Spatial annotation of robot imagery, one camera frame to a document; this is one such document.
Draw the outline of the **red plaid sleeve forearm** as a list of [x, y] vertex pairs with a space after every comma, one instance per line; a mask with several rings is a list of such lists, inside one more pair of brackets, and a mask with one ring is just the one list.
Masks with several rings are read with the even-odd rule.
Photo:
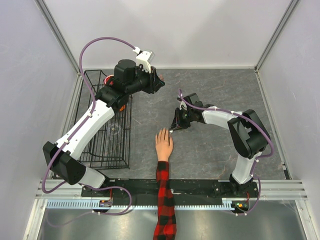
[[154, 229], [154, 240], [174, 240], [177, 234], [174, 196], [169, 185], [169, 163], [159, 161], [156, 169], [157, 224]]

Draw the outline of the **mannequin hand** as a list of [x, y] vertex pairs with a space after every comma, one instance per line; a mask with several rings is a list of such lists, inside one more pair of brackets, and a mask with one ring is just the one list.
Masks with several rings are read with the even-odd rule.
[[173, 152], [174, 142], [173, 138], [167, 128], [161, 129], [155, 135], [155, 150], [157, 160], [159, 162], [168, 162]]

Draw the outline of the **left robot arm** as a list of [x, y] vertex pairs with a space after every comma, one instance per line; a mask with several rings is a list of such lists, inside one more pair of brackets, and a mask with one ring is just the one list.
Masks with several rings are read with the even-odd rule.
[[128, 103], [131, 95], [140, 91], [154, 94], [164, 85], [154, 66], [145, 70], [142, 63], [120, 60], [78, 122], [56, 142], [47, 141], [42, 147], [47, 170], [69, 185], [84, 184], [92, 187], [99, 197], [106, 196], [110, 191], [107, 177], [79, 161], [83, 150], [101, 127]]

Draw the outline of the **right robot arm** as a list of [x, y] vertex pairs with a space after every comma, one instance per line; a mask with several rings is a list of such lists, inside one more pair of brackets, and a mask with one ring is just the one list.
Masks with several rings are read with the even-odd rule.
[[179, 92], [177, 100], [180, 105], [175, 109], [170, 131], [187, 129], [192, 122], [229, 130], [237, 152], [229, 191], [235, 197], [242, 196], [252, 184], [256, 163], [274, 153], [271, 137], [257, 113], [252, 109], [231, 111], [213, 104], [204, 105], [196, 93], [184, 96]]

